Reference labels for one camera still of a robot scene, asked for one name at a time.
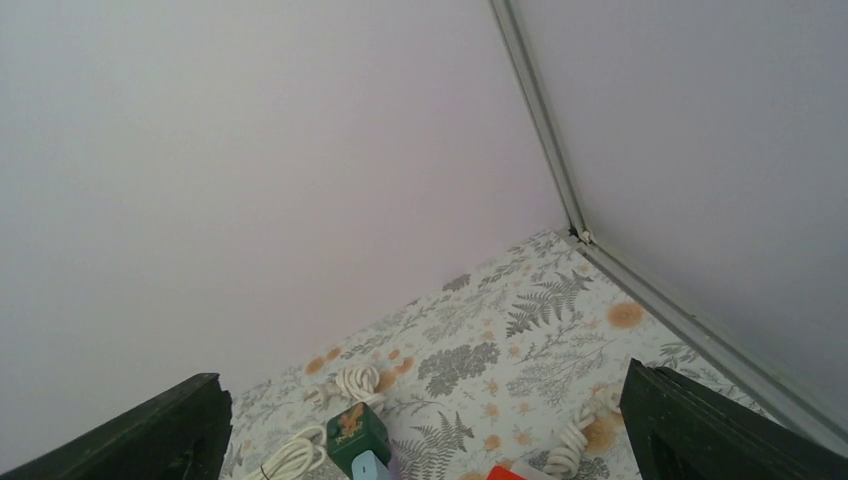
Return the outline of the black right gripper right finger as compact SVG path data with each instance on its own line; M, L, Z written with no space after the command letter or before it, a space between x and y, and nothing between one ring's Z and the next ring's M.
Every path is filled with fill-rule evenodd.
M620 401L644 479L844 479L846 457L667 367L631 360Z

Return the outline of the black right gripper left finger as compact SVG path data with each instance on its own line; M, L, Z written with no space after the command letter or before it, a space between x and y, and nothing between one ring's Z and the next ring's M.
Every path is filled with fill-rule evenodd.
M232 432L232 396L198 373L3 479L217 479Z

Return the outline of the dark green cube socket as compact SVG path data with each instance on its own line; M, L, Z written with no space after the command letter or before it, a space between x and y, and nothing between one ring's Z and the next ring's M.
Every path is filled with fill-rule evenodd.
M393 459L388 429L365 402L328 420L325 433L327 456L348 479L353 459L364 451L373 451L387 466Z

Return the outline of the light blue small plug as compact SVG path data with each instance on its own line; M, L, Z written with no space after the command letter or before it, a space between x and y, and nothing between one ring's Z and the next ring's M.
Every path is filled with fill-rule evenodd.
M371 450L357 455L351 463L352 480L392 480L390 468Z

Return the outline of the red cube socket adapter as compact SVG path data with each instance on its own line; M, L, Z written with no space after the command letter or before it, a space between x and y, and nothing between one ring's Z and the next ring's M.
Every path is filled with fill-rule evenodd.
M510 469L496 465L490 470L490 472L486 476L486 480L527 480L527 479L524 476L519 475L519 474L511 471Z

